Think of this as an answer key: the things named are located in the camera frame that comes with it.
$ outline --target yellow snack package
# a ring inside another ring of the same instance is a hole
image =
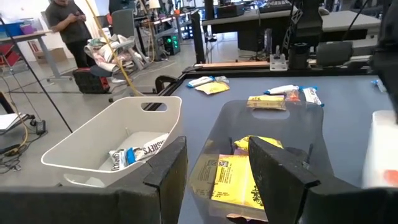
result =
[[[204,91],[207,95],[214,93],[221,93],[223,91],[229,90],[229,86],[225,82],[211,82],[204,85],[195,87],[196,90]]]
[[[247,103],[248,108],[286,110],[284,95],[261,95],[250,96]]]
[[[212,200],[264,209],[249,156],[220,155]]]
[[[246,136],[246,137],[244,137],[244,138],[242,138],[240,140],[235,141],[234,144],[236,146],[238,146],[239,148],[241,148],[241,149],[243,149],[243,150],[248,152],[249,151],[249,138],[250,137],[253,137],[253,136]],[[280,141],[278,141],[278,140],[275,140],[273,138],[261,137],[261,136],[256,136],[256,137],[268,142],[269,144],[273,144],[274,146],[283,149],[282,143],[280,143]]]

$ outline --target black stand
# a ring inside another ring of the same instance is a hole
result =
[[[201,29],[200,29],[199,10],[197,10],[191,15],[191,20],[192,20],[192,32],[193,32],[193,44],[195,46],[197,63],[206,63],[205,50],[203,49],[203,39],[201,36]]]

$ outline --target black metal bar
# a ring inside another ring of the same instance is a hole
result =
[[[15,111],[12,109],[10,103],[7,101],[6,96],[1,91],[0,91],[0,104],[4,108],[4,110],[6,111],[7,114],[15,113]]]
[[[9,36],[11,42],[14,44],[14,46],[16,47],[16,49],[18,50],[18,52],[21,52],[19,46],[17,45],[17,42],[15,40],[15,38],[13,38],[13,36],[10,33],[10,30],[7,28],[6,24],[4,23],[2,17],[0,17],[0,23],[2,24],[2,26],[4,27],[4,30],[6,31],[6,34]],[[43,84],[40,82],[39,78],[37,77],[36,73],[33,71],[32,67],[30,66],[30,64],[27,62],[25,56],[23,54],[21,54],[21,58],[23,59],[23,61],[25,62],[25,64],[27,65],[28,69],[31,71],[31,73],[33,74],[34,78],[36,79],[37,83],[39,84],[40,88],[43,90],[43,92],[45,93],[45,95],[47,96],[47,98],[49,99],[50,103],[52,104],[52,106],[54,107],[54,109],[57,111],[58,115],[61,117],[63,123],[65,124],[65,126],[68,128],[68,130],[72,133],[72,129],[70,128],[68,122],[66,121],[66,119],[63,117],[63,114],[61,113],[61,111],[59,110],[58,106],[54,103],[54,101],[52,100],[51,96],[47,93],[47,91],[45,90]]]
[[[214,6],[213,0],[204,0],[205,2],[205,18],[206,19],[214,19]]]
[[[139,45],[141,46],[141,52],[145,55],[148,56],[146,51],[145,51],[145,46],[144,46],[144,42],[142,41],[142,36],[141,36],[141,31],[139,30],[140,25],[136,25],[136,29],[137,29],[137,35],[138,35],[138,41],[139,41]]]
[[[201,36],[200,29],[200,15],[199,10],[196,10],[191,15],[192,21],[192,32],[193,32],[193,44],[195,46],[195,55],[197,63],[205,63],[205,50],[203,49],[203,39]]]
[[[324,77],[324,76],[353,76],[353,75],[375,75],[367,73],[366,69],[347,69],[347,68],[330,68],[330,69],[311,69],[311,70],[288,70],[284,72],[273,72],[269,69],[255,68],[248,70],[246,68],[219,68],[209,69],[201,68],[194,72],[188,72],[184,78],[200,78],[202,76],[226,76],[227,78],[275,78],[275,77]]]
[[[327,9],[329,12],[333,11],[334,3],[335,3],[334,0],[326,0],[325,9]]]

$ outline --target white paper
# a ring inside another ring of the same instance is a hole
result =
[[[18,115],[16,113],[13,114],[3,114],[0,115],[0,130],[7,130],[8,128],[10,128],[15,122],[18,121]]]

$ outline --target clear plastic bin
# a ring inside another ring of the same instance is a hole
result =
[[[148,103],[163,103],[158,111],[143,110]],[[142,146],[169,133],[157,151],[182,135],[181,99],[176,96],[140,96],[120,99],[78,128],[42,156],[62,185],[107,187],[134,171],[145,161],[111,171],[108,152]]]
[[[211,200],[219,155],[232,155],[232,143],[247,135],[280,140],[284,150],[297,156],[308,155],[313,147],[311,165],[333,173],[322,134],[320,106],[287,101],[286,111],[277,111],[253,110],[246,103],[235,100],[223,106],[190,174],[190,191],[205,223],[224,223],[229,214],[267,220],[264,210]]]

